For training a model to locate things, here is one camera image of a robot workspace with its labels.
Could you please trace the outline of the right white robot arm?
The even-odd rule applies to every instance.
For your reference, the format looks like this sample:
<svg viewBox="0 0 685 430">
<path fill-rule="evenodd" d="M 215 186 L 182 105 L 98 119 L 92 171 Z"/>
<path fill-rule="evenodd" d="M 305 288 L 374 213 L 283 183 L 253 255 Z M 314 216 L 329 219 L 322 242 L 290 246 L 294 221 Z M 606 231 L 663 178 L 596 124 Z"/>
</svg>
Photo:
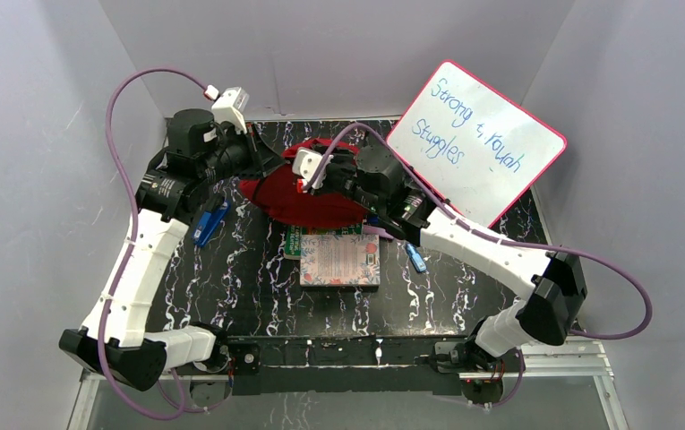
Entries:
<svg viewBox="0 0 685 430">
<path fill-rule="evenodd" d="M 514 348 L 560 346 L 568 338 L 587 296 L 574 253 L 495 236 L 450 208 L 381 144 L 357 154 L 329 146 L 295 161 L 293 170 L 305 192 L 339 195 L 375 214 L 395 238 L 465 262 L 515 294 L 516 303 L 483 318 L 463 344 L 439 343 L 438 363 L 488 371 Z"/>
</svg>

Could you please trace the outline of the red backpack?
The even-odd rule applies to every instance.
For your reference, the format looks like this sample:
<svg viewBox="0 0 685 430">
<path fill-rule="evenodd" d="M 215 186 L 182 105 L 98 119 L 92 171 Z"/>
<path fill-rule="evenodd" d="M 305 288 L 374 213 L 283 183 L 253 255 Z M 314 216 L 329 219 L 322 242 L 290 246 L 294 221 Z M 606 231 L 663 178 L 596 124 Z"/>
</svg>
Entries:
<svg viewBox="0 0 685 430">
<path fill-rule="evenodd" d="M 319 146 L 325 150 L 330 139 L 312 138 L 285 149 L 286 165 L 263 179 L 242 180 L 238 189 L 244 198 L 270 218 L 305 228 L 343 228 L 363 222 L 369 211 L 338 193 L 310 195 L 296 190 L 291 163 L 301 148 Z"/>
</svg>

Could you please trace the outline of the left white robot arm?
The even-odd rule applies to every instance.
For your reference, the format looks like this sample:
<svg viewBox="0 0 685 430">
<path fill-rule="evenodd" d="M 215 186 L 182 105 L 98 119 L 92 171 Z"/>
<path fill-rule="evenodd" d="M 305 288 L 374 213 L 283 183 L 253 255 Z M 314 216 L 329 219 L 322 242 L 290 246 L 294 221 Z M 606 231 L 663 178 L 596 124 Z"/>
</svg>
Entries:
<svg viewBox="0 0 685 430">
<path fill-rule="evenodd" d="M 263 179 L 284 166 L 234 108 L 189 108 L 167 121 L 167 146 L 150 161 L 135 191 L 130 226 L 98 302 L 58 347 L 89 371 L 110 373 L 139 391 L 166 371 L 194 364 L 220 373 L 232 358 L 227 336 L 210 324 L 148 332 L 153 298 L 185 234 L 204 239 L 201 223 L 222 201 L 214 184 L 233 177 Z"/>
</svg>

